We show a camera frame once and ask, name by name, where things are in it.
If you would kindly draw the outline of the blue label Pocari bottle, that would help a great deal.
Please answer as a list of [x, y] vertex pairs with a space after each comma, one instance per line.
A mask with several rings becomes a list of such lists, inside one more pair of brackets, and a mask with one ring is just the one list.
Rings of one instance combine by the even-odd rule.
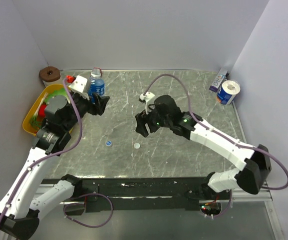
[[92, 102], [95, 102], [93, 93], [97, 93], [99, 96], [104, 96], [105, 94], [105, 83], [102, 79], [102, 70], [100, 68], [94, 67], [90, 74], [90, 88], [88, 90], [88, 95]]

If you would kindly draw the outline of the white upturned bottle cap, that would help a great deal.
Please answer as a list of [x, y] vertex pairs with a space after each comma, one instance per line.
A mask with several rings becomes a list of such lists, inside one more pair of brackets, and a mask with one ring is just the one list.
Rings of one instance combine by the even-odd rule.
[[134, 148], [135, 148], [135, 149], [139, 149], [139, 148], [140, 148], [140, 144], [139, 144], [139, 143], [135, 143], [135, 144], [134, 144]]

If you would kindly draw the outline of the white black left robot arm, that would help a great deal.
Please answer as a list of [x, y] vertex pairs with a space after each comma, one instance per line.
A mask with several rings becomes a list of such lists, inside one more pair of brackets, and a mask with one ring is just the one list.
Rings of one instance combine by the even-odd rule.
[[27, 160], [0, 201], [0, 240], [8, 236], [18, 240], [30, 239], [40, 221], [60, 202], [66, 199], [77, 201], [82, 197], [82, 180], [69, 174], [40, 197], [34, 198], [34, 195], [53, 160], [68, 151], [66, 145], [71, 139], [71, 129], [81, 124], [86, 113], [103, 115], [110, 97], [96, 93], [93, 96], [95, 101], [78, 93], [69, 93], [68, 96], [56, 95], [48, 101]]

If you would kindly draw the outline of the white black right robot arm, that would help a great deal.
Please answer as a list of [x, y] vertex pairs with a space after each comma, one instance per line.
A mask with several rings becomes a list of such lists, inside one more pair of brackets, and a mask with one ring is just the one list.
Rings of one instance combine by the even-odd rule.
[[265, 146], [259, 145], [257, 150], [249, 144], [241, 147], [241, 141], [216, 129], [200, 116], [181, 111], [169, 95], [155, 97], [147, 92], [141, 94], [139, 100], [145, 104], [145, 109], [135, 116], [137, 133], [146, 138], [159, 128], [168, 128], [178, 136], [208, 147], [234, 165], [231, 170], [207, 175], [199, 188], [205, 198], [211, 200], [220, 192], [236, 188], [252, 195], [259, 193], [271, 172], [269, 158], [261, 153], [266, 150]]

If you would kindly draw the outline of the blue Pocari bottle cap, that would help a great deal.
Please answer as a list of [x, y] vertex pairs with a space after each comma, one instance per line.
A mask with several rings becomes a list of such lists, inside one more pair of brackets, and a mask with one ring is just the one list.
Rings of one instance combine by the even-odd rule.
[[107, 147], [112, 146], [112, 142], [111, 141], [107, 141], [105, 144], [106, 144]]

